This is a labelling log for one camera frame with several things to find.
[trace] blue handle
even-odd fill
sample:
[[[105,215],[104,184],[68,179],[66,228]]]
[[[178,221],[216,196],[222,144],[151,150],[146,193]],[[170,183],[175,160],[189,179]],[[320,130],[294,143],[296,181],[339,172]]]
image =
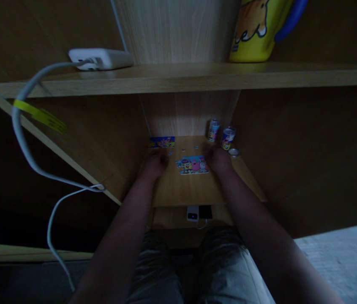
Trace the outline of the blue handle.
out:
[[[301,18],[307,3],[308,0],[294,1],[294,4],[292,5],[291,10],[289,11],[287,20],[285,21],[281,30],[279,30],[274,37],[275,43],[284,40],[285,37],[288,36],[288,34],[294,29],[299,19]]]

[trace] bottle cap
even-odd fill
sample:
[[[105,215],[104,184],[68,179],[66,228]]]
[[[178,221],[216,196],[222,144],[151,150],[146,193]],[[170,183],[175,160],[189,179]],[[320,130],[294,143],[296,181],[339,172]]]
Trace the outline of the bottle cap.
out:
[[[240,156],[240,152],[239,152],[238,149],[231,148],[231,149],[229,149],[228,152],[229,152],[230,156],[232,156],[232,157],[238,157],[238,156]]]

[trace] white power adapter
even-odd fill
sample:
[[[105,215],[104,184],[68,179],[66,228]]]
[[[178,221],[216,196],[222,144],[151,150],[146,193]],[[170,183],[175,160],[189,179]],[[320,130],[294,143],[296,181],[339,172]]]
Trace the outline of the white power adapter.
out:
[[[129,52],[111,49],[71,49],[68,55],[72,62],[90,58],[92,62],[77,68],[83,71],[103,71],[133,66],[133,56]]]
[[[199,206],[187,206],[187,221],[199,221]]]

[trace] forearm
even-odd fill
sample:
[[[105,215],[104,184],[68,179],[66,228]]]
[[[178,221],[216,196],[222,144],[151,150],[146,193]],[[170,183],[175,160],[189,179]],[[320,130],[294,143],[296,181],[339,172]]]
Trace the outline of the forearm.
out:
[[[72,303],[124,303],[151,208],[153,179],[138,178],[102,238]]]
[[[278,303],[340,301],[237,173],[230,170],[219,177],[240,235],[275,300]]]

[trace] lap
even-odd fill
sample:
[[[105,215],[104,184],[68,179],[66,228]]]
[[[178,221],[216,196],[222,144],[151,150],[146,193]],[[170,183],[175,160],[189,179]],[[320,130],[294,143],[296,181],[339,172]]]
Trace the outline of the lap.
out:
[[[144,236],[127,303],[183,303],[169,249],[154,232]]]
[[[237,229],[208,231],[198,257],[198,303],[273,302]],[[127,303],[183,303],[169,249],[154,232],[144,237]]]

